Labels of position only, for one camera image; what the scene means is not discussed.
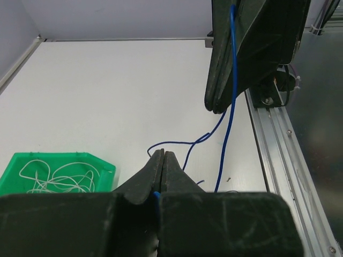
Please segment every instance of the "white wall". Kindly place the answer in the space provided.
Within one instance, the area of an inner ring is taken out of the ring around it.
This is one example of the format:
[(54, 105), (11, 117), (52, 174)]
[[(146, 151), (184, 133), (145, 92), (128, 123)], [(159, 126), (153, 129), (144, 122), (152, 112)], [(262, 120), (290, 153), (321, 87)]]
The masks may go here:
[(211, 0), (23, 0), (49, 39), (204, 37)]
[(0, 0), (0, 79), (38, 34), (20, 0)]

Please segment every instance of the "blue cable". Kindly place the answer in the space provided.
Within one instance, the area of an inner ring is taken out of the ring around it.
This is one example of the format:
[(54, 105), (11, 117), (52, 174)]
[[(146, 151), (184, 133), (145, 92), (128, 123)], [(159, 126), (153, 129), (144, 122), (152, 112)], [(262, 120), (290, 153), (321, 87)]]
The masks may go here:
[(183, 164), (182, 170), (184, 171), (186, 166), (187, 166), (187, 162), (188, 162), (188, 159), (189, 159), (189, 156), (190, 156), (190, 154), (192, 152), (193, 147), (195, 145), (199, 144), (199, 143), (205, 142), (207, 139), (209, 139), (215, 133), (215, 131), (217, 130), (217, 128), (220, 126), (221, 122), (223, 121), (223, 119), (225, 117), (225, 114), (226, 114), (226, 111), (223, 112), (223, 114), (221, 115), (218, 123), (216, 124), (216, 126), (214, 127), (214, 129), (210, 133), (204, 134), (203, 136), (201, 136), (199, 139), (197, 139), (194, 142), (183, 142), (183, 141), (165, 141), (165, 142), (160, 142), (160, 143), (156, 143), (155, 145), (149, 147), (149, 149), (146, 152), (148, 153), (149, 157), (151, 157), (150, 150), (152, 148), (156, 147), (156, 146), (166, 145), (166, 144), (191, 145), (191, 147), (189, 148), (189, 150), (187, 152), (187, 156), (186, 156), (186, 159), (185, 159), (184, 164)]
[(217, 178), (217, 183), (215, 185), (215, 192), (218, 192), (219, 184), (221, 181), (221, 175), (223, 173), (223, 165), (225, 159), (225, 149), (227, 140), (229, 138), (229, 134), (232, 127), (232, 122), (234, 119), (234, 112), (235, 112), (235, 105), (236, 105), (236, 97), (237, 97), (237, 87), (238, 87), (238, 70), (237, 70), (237, 51), (236, 51), (236, 29), (235, 29), (235, 15), (236, 15), (236, 6), (233, 4), (230, 7), (230, 30), (231, 30), (231, 41), (232, 41), (232, 57), (233, 57), (233, 92), (232, 92), (232, 103), (231, 103), (231, 112), (229, 118), (229, 124), (227, 126), (227, 131), (225, 134), (223, 147), (221, 150), (221, 157), (220, 157), (220, 165), (219, 165), (219, 174)]

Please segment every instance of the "green tray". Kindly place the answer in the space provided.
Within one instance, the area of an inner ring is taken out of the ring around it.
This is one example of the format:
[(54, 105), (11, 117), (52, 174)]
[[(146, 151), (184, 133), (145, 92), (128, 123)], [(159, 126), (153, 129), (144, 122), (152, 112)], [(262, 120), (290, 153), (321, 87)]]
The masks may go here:
[[(47, 164), (50, 167), (49, 177)], [(51, 180), (52, 174), (59, 168), (61, 169), (54, 175), (55, 179)], [(15, 153), (0, 179), (0, 195), (44, 192), (109, 192), (113, 189), (115, 171), (114, 165), (89, 153)], [(52, 182), (44, 185), (48, 179)]]

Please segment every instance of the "white tabletop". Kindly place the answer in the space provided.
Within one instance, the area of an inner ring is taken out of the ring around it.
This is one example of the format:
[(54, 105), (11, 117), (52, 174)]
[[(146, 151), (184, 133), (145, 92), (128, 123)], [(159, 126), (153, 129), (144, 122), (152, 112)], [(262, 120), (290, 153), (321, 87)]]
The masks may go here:
[[(15, 152), (89, 152), (116, 165), (124, 183), (148, 161), (150, 145), (214, 128), (220, 116), (204, 107), (210, 58), (203, 40), (42, 43), (0, 95), (0, 175)], [(207, 191), (228, 116), (185, 170)], [(183, 164), (188, 146), (164, 148)], [(219, 189), (266, 190), (244, 94)]]

